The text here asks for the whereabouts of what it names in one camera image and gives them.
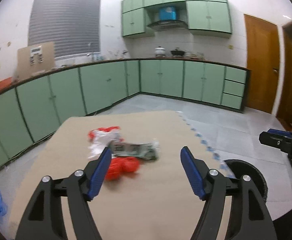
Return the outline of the green kitchen cabinets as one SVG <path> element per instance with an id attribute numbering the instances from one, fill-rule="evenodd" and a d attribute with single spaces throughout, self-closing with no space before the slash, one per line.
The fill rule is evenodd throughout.
<path id="1" fill-rule="evenodd" d="M 105 111 L 138 94 L 242 112 L 250 71 L 184 59 L 127 59 L 40 74 L 0 91 L 0 170 L 68 118 Z"/>
<path id="2" fill-rule="evenodd" d="M 123 0 L 121 34 L 124 38 L 152 36 L 156 31 L 147 25 L 160 21 L 159 9 L 175 7 L 177 20 L 188 24 L 194 35 L 229 38 L 232 20 L 228 0 Z"/>

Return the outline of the small red plastic bag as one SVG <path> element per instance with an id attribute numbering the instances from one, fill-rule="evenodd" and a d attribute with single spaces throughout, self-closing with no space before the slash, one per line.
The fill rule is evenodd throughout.
<path id="1" fill-rule="evenodd" d="M 117 180 L 125 173 L 133 173 L 139 169 L 140 162 L 135 157 L 116 157 L 111 160 L 105 179 Z"/>

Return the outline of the grey window blind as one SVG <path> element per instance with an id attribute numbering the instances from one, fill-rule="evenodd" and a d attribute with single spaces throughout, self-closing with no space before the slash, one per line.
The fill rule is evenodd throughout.
<path id="1" fill-rule="evenodd" d="M 55 57 L 100 51 L 101 0 L 34 0 L 28 45 L 53 42 Z"/>

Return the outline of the brown cardboard box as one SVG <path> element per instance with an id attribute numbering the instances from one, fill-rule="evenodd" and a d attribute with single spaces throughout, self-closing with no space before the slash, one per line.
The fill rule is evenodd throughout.
<path id="1" fill-rule="evenodd" d="M 16 75 L 24 80 L 55 67 L 54 42 L 35 44 L 17 51 Z"/>

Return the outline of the green lower kitchen cabinets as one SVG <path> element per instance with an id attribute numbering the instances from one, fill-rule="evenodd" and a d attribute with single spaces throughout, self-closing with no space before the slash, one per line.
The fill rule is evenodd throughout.
<path id="1" fill-rule="evenodd" d="M 127 59 L 40 74 L 0 91 L 0 170 L 68 118 L 105 111 L 138 94 L 242 112 L 250 71 L 184 59 Z"/>

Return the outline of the orange plastic basin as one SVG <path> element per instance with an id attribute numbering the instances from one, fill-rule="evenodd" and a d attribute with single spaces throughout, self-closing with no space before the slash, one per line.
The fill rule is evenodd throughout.
<path id="1" fill-rule="evenodd" d="M 0 91 L 5 89 L 6 87 L 9 87 L 12 84 L 12 77 L 8 77 L 4 80 L 0 81 Z"/>

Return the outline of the brown wooden door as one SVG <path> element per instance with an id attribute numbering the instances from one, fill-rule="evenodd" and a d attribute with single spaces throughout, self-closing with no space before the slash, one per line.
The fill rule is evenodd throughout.
<path id="1" fill-rule="evenodd" d="M 250 71 L 247 106 L 271 113 L 280 67 L 277 25 L 244 15 L 247 31 L 247 68 Z"/>

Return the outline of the blue cylinder above hood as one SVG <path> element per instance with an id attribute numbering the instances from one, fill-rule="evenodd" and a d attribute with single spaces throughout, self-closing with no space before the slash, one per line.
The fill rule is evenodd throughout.
<path id="1" fill-rule="evenodd" d="M 159 9 L 160 21 L 175 21 L 177 20 L 177 13 L 175 7 L 163 7 Z"/>

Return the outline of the black range hood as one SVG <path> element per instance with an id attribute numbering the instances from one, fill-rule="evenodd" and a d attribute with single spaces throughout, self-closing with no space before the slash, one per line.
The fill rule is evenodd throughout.
<path id="1" fill-rule="evenodd" d="M 188 29 L 188 24 L 180 20 L 164 20 L 151 23 L 147 27 L 154 31 L 164 31 L 176 28 Z"/>

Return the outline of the green upper kitchen cabinets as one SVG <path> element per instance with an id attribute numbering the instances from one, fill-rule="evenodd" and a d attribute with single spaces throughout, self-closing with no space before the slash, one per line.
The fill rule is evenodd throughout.
<path id="1" fill-rule="evenodd" d="M 147 25 L 160 21 L 159 9 L 175 7 L 177 20 L 188 24 L 194 35 L 229 38 L 232 20 L 228 0 L 123 0 L 121 34 L 124 38 L 152 36 L 156 31 Z"/>

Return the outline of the black wok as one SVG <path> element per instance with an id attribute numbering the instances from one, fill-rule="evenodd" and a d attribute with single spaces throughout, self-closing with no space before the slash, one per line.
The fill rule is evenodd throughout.
<path id="1" fill-rule="evenodd" d="M 186 52 L 184 50 L 176 48 L 174 50 L 171 50 L 170 53 L 173 57 L 184 57 Z"/>

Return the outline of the white cooking pot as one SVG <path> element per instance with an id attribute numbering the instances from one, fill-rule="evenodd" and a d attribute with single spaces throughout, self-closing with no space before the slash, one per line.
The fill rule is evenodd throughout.
<path id="1" fill-rule="evenodd" d="M 166 57 L 166 50 L 163 47 L 158 46 L 155 48 L 155 57 Z"/>

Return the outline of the green white milk carton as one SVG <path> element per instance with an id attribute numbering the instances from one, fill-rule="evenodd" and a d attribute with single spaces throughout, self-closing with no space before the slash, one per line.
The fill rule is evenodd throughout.
<path id="1" fill-rule="evenodd" d="M 112 141 L 108 147 L 116 157 L 135 157 L 142 160 L 158 159 L 159 144 L 156 141 L 142 144 Z"/>

